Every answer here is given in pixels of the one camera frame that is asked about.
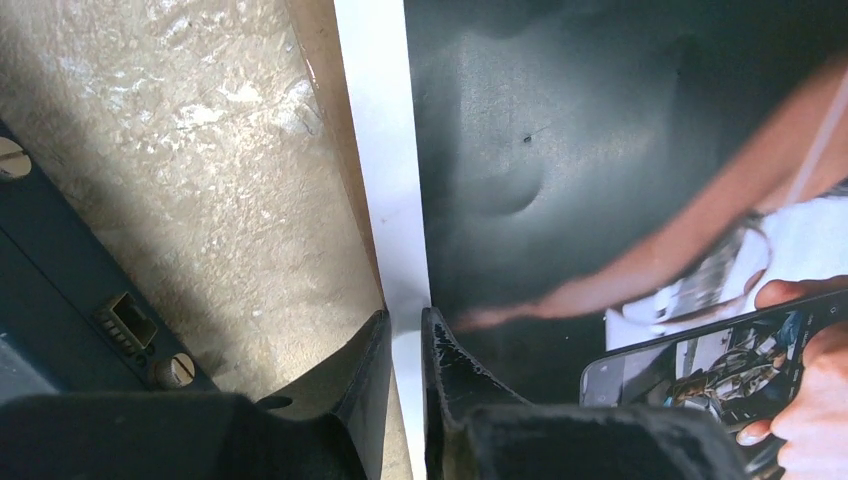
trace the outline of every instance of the concrete floor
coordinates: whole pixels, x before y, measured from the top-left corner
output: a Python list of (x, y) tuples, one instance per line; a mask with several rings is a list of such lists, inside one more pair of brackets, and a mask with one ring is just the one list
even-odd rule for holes
[[(0, 117), (222, 389), (277, 390), (380, 307), (282, 0), (0, 11)], [(402, 428), (393, 391), (384, 478)]]

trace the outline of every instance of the connector port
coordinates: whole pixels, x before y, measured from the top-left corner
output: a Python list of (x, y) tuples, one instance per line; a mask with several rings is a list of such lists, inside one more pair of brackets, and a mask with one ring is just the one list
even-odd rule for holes
[(127, 356), (143, 352), (156, 336), (156, 324), (129, 293), (110, 300), (94, 317)]

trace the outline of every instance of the person's arm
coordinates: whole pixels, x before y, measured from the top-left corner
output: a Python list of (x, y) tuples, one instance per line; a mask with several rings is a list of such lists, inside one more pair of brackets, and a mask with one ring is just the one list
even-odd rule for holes
[[(611, 264), (538, 301), (471, 312), (465, 325), (485, 327), (521, 316), (576, 317), (637, 299), (674, 280), (742, 216), (784, 206), (846, 67), (844, 60), (833, 62), (805, 82), (682, 212)], [(848, 177), (848, 115), (832, 138), (797, 201), (815, 198)]]

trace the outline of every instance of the finger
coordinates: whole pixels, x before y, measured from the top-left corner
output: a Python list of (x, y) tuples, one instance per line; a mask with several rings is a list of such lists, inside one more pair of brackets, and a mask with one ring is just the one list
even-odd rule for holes
[(769, 426), (771, 433), (784, 440), (792, 440), (796, 437), (799, 428), (799, 410), (801, 409), (802, 407), (799, 407), (799, 402), (796, 398), (771, 421), (771, 425)]
[(830, 325), (810, 339), (801, 354), (801, 362), (811, 366), (822, 354), (841, 351), (845, 345), (848, 345), (848, 322)]
[(757, 292), (754, 305), (757, 309), (773, 307), (799, 298), (822, 295), (844, 288), (848, 288), (848, 275), (838, 275), (827, 280), (802, 280), (800, 282), (772, 280)]
[(772, 280), (763, 285), (763, 288), (757, 292), (757, 296), (754, 298), (754, 306), (757, 310), (761, 310), (805, 296), (807, 296), (807, 293), (801, 282)]
[(736, 434), (736, 443), (750, 447), (762, 442), (771, 433), (771, 420), (757, 420), (746, 425)]
[(786, 472), (780, 480), (823, 480), (818, 472)]

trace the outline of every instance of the phone screen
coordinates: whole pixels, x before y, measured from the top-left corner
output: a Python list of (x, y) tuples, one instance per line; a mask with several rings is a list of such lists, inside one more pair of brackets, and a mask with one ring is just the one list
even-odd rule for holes
[[(844, 297), (798, 302), (611, 352), (584, 371), (580, 403), (698, 409), (719, 421), (736, 442), (742, 428), (773, 418), (795, 397), (804, 347), (838, 318), (836, 300)], [(747, 446), (736, 442), (749, 472), (761, 473), (754, 478), (779, 478), (779, 445), (775, 448), (774, 437), (768, 440)]]

